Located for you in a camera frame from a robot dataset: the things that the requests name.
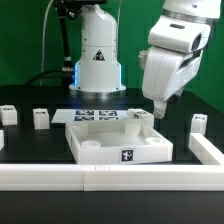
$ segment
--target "cable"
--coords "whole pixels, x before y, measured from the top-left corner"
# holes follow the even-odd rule
[[[118,38],[119,38],[119,26],[120,26],[120,16],[121,16],[121,0],[117,0],[118,1],[118,15],[117,15],[117,46],[116,46],[116,57],[118,55]]]
[[[29,81],[27,81],[24,85],[25,86],[30,86],[34,81],[44,78],[45,75],[48,75],[50,73],[55,73],[55,72],[61,72],[61,69],[51,69],[45,72],[41,72],[40,74],[36,75],[35,77],[33,77],[32,79],[30,79]]]
[[[64,79],[64,78],[69,78],[69,76],[67,76],[67,75],[42,76],[42,77],[36,78],[34,81],[36,81],[38,79]]]
[[[47,19],[51,5],[53,4],[54,0],[51,0],[47,6],[45,16],[44,16],[44,23],[43,23],[43,34],[42,34],[42,58],[41,58],[41,72],[44,71],[44,61],[45,61],[45,35],[46,35],[46,26],[47,26]]]

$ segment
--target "white box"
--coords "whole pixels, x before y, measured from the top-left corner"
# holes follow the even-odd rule
[[[49,129],[49,114],[47,109],[33,109],[33,123],[35,130]]]
[[[194,114],[191,121],[191,133],[201,133],[205,135],[207,119],[207,115]]]
[[[154,115],[142,109],[128,109],[127,115],[130,119],[147,120],[150,126],[154,127]]]
[[[0,106],[0,116],[3,125],[17,125],[17,111],[13,105]]]
[[[66,123],[66,139],[78,164],[141,164],[172,160],[173,144],[144,120]]]

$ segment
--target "white tray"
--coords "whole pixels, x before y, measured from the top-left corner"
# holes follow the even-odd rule
[[[66,123],[66,139],[76,162],[83,165],[172,160],[172,143],[140,119]]]

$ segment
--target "white plastic part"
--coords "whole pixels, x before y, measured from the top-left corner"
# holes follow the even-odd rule
[[[141,123],[138,120],[125,121],[125,134],[130,136],[138,136],[141,133]]]
[[[33,109],[33,123],[35,130],[49,129],[50,121],[47,109]]]
[[[224,166],[224,155],[200,133],[190,133],[189,149],[203,165]]]
[[[187,54],[205,47],[210,30],[207,24],[184,22],[161,16],[150,31],[149,43]]]
[[[5,145],[5,142],[4,142],[4,131],[0,130],[0,151],[2,150],[4,145]]]
[[[17,125],[17,111],[13,105],[0,106],[0,116],[3,125]]]
[[[83,191],[78,165],[0,164],[1,191]]]
[[[166,102],[198,72],[202,52],[198,57],[163,48],[151,47],[147,57],[142,90],[145,97]]]
[[[139,60],[139,65],[141,69],[145,69],[148,53],[149,53],[148,50],[143,50],[143,51],[140,51],[139,53],[138,60]]]
[[[128,109],[127,115],[130,119],[142,119],[147,122],[150,127],[154,127],[154,116],[153,114],[142,110],[142,109]]]
[[[98,149],[101,147],[101,143],[97,141],[84,141],[81,143],[83,149]]]
[[[85,191],[223,191],[222,166],[96,166],[86,170]]]
[[[191,121],[191,133],[201,133],[205,135],[208,116],[204,114],[194,114]]]
[[[145,142],[149,145],[152,144],[163,144],[164,141],[161,138],[149,137],[145,139]]]
[[[157,101],[154,100],[154,111],[153,111],[153,115],[158,118],[158,119],[162,119],[165,116],[166,113],[166,107],[167,107],[167,102],[163,102],[163,101]]]
[[[196,17],[219,18],[221,0],[165,0],[164,9]]]
[[[66,139],[78,164],[140,164],[172,160],[173,145],[144,120],[66,123]],[[148,144],[146,138],[159,138]],[[82,147],[83,142],[101,145]]]
[[[125,90],[117,61],[117,23],[98,5],[82,9],[82,56],[72,90],[110,93]]]

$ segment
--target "warning label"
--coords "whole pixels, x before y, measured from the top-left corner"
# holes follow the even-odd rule
[[[99,50],[95,57],[93,58],[94,61],[105,61],[105,58],[103,56],[103,53],[101,52],[101,50]]]

